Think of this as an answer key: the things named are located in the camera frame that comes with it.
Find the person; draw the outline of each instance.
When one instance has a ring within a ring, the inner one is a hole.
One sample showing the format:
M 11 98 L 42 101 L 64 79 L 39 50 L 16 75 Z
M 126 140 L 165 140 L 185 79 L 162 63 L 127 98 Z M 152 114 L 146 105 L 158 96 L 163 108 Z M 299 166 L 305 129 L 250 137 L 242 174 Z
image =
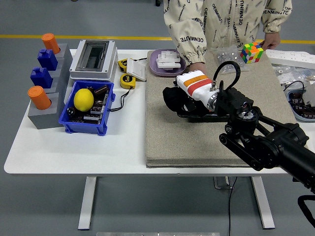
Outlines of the person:
M 280 44 L 280 29 L 291 14 L 291 0 L 164 0 L 164 21 L 189 71 L 206 74 L 209 48 L 255 42 L 263 24 L 263 50 Z

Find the rubik's cube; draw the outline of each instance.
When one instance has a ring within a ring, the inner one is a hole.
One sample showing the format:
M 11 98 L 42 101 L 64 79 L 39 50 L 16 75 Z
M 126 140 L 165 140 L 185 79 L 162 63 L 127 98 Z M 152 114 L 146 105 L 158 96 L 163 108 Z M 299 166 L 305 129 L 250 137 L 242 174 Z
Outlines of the rubik's cube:
M 246 64 L 259 62 L 259 59 L 263 52 L 264 50 L 256 42 L 245 44 L 241 52 L 241 58 L 243 58 Z

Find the person's hand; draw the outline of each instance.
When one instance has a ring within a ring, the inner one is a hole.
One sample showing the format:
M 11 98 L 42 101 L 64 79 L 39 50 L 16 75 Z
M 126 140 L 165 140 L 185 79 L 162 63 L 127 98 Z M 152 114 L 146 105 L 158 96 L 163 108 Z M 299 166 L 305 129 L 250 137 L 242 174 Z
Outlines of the person's hand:
M 280 34 L 276 33 L 265 33 L 265 40 L 259 45 L 266 51 L 266 49 L 275 49 L 280 44 Z
M 204 73 L 205 75 L 207 74 L 205 63 L 197 62 L 189 66 L 189 71 L 195 71 L 195 70 L 201 70 L 202 73 Z

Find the sleeve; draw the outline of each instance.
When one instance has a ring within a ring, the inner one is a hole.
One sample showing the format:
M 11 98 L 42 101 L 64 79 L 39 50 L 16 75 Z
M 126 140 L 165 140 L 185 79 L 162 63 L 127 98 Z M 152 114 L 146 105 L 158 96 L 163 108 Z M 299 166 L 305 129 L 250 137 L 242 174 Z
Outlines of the sleeve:
M 261 17 L 265 33 L 280 31 L 280 25 L 287 20 L 292 11 L 291 0 L 268 0 Z
M 164 0 L 164 21 L 186 65 L 205 62 L 207 42 L 201 16 L 203 0 Z

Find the gray stepped stand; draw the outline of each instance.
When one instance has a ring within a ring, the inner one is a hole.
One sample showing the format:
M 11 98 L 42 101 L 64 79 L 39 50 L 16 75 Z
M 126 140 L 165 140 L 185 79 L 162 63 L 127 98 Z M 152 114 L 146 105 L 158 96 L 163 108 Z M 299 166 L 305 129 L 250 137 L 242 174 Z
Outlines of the gray stepped stand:
M 28 117 L 37 129 L 48 129 L 62 127 L 58 123 L 58 119 L 64 108 L 64 96 L 70 77 L 70 66 L 72 63 L 72 55 L 67 44 L 59 44 L 60 52 L 55 54 L 58 65 L 55 71 L 49 71 L 53 78 L 50 88 L 45 88 L 48 98 L 52 104 L 46 110 L 39 110 L 31 101 Z

